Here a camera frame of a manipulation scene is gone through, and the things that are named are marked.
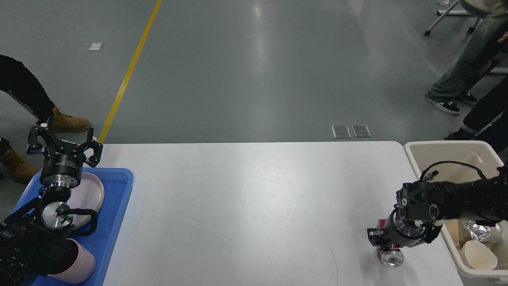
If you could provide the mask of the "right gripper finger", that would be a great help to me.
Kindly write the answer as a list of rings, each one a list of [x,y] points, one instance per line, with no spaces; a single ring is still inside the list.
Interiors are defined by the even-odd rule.
[[[367,228],[367,237],[372,246],[377,248],[385,248],[391,245],[391,239],[386,234],[384,228]]]

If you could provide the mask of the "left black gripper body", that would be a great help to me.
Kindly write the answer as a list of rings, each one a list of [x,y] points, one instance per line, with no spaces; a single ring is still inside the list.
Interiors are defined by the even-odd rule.
[[[87,159],[83,152],[77,154],[43,152],[44,166],[40,172],[43,186],[63,186],[73,189],[81,183],[83,163]]]

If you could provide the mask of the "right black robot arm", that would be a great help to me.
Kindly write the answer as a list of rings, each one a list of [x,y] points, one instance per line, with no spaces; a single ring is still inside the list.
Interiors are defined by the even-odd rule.
[[[381,228],[369,228],[370,243],[413,247],[431,243],[444,220],[472,220],[481,226],[495,226],[507,220],[507,165],[498,167],[498,176],[473,182],[429,182],[425,174],[418,181],[404,183],[396,192],[396,204]]]

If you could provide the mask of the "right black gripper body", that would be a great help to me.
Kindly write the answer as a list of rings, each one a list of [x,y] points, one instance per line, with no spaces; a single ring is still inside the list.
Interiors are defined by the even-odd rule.
[[[383,227],[382,245],[395,244],[397,247],[413,247],[421,244],[426,228],[403,221],[394,209]]]

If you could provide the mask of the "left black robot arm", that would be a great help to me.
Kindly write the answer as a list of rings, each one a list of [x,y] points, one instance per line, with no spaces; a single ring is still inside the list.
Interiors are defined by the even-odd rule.
[[[71,190],[81,183],[83,164],[95,167],[103,145],[90,128],[82,144],[58,139],[45,124],[31,128],[27,154],[44,155],[40,183],[44,192],[1,222],[1,284],[19,286],[31,273],[40,276],[65,272],[78,261],[78,244],[70,236],[96,231],[93,209],[68,205]]]

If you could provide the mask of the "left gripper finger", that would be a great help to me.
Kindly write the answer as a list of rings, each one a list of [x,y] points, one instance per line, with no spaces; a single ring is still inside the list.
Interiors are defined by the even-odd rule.
[[[27,140],[27,154],[61,155],[62,143],[50,128],[53,116],[49,116],[46,125],[33,126]]]
[[[85,151],[89,149],[93,150],[93,153],[91,156],[87,157]],[[97,142],[97,139],[94,137],[94,129],[89,128],[86,141],[75,148],[76,158],[78,158],[81,163],[85,163],[90,167],[96,167],[100,162],[102,152],[103,144]]]

